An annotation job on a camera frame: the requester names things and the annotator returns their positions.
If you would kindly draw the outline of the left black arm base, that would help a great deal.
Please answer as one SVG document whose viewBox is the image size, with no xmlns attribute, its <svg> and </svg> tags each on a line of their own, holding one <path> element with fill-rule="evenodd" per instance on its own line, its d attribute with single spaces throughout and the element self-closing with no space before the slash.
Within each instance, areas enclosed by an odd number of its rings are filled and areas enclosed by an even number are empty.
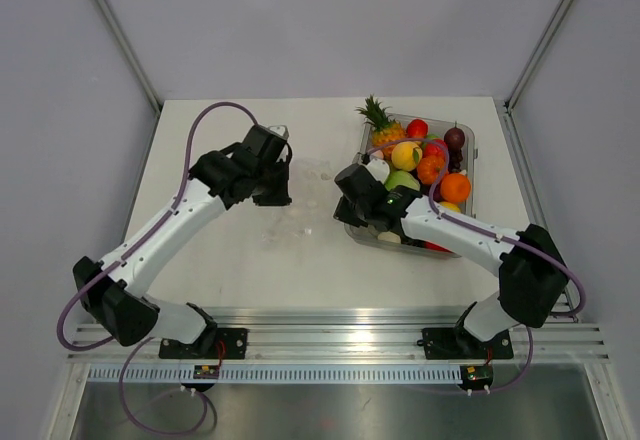
<svg viewBox="0 0 640 440">
<path fill-rule="evenodd" d="M 206 329 L 192 344 L 163 339 L 159 357 L 169 360 L 243 360 L 246 357 L 249 330 L 215 327 Z"/>
</svg>

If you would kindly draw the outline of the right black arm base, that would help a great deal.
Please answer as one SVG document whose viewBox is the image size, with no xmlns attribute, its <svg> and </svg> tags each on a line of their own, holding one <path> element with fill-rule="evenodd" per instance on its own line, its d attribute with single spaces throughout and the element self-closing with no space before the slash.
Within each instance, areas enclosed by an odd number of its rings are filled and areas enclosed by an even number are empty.
<svg viewBox="0 0 640 440">
<path fill-rule="evenodd" d="M 421 330 L 416 345 L 427 360 L 511 360 L 514 351 L 508 331 L 482 342 L 454 327 L 428 327 Z"/>
</svg>

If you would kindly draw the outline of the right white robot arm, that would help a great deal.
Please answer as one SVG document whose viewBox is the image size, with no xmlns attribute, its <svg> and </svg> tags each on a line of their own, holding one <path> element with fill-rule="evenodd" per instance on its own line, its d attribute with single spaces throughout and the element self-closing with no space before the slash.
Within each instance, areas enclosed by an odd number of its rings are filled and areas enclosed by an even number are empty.
<svg viewBox="0 0 640 440">
<path fill-rule="evenodd" d="M 500 228 L 446 209 L 411 188 L 387 190 L 361 164 L 342 170 L 335 183 L 341 191 L 335 219 L 431 242 L 497 278 L 497 292 L 472 303 L 453 326 L 423 329 L 420 344 L 426 358 L 510 359 L 509 330 L 540 328 L 552 316 L 569 275 L 544 228 Z"/>
</svg>

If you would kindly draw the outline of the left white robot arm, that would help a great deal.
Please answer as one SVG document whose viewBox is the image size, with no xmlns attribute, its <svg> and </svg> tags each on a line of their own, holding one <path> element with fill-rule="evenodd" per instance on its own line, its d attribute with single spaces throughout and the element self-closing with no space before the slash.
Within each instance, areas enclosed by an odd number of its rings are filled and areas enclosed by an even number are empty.
<svg viewBox="0 0 640 440">
<path fill-rule="evenodd" d="M 247 199 L 258 206 L 290 204 L 293 152 L 284 125 L 254 125 L 245 138 L 202 155 L 187 169 L 178 192 L 128 241 L 94 261 L 83 257 L 72 272 L 82 307 L 122 346 L 148 337 L 181 343 L 195 358 L 216 345 L 217 324 L 192 302 L 149 296 L 166 264 L 204 226 Z"/>
</svg>

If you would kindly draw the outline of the green toy cabbage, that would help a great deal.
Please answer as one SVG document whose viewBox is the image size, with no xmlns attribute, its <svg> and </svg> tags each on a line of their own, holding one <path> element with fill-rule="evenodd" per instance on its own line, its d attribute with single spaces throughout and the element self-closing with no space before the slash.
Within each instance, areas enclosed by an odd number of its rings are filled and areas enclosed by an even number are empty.
<svg viewBox="0 0 640 440">
<path fill-rule="evenodd" d="M 416 191 L 421 190 L 420 182 L 411 173 L 403 170 L 391 172 L 384 182 L 384 186 L 388 191 L 399 186 L 407 187 Z"/>
</svg>

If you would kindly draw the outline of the orange toy persimmon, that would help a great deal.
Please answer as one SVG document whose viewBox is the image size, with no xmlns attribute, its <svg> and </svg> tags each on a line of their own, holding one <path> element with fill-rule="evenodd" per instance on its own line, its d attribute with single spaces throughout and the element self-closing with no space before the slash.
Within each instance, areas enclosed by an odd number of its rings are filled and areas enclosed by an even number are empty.
<svg viewBox="0 0 640 440">
<path fill-rule="evenodd" d="M 423 157 L 416 167 L 416 175 L 423 185 L 432 185 L 442 171 L 446 171 L 445 159 L 437 155 Z"/>
</svg>

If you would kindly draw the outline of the clear zip top bag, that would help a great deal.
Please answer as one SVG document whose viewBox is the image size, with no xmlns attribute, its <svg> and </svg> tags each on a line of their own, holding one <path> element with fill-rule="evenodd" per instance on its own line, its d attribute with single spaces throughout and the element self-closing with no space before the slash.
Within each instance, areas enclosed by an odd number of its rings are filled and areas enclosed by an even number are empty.
<svg viewBox="0 0 640 440">
<path fill-rule="evenodd" d="M 261 213 L 261 239 L 266 248 L 296 247 L 321 236 L 329 221 L 333 169 L 318 158 L 294 159 L 290 165 L 288 192 L 291 203 L 268 207 Z"/>
</svg>

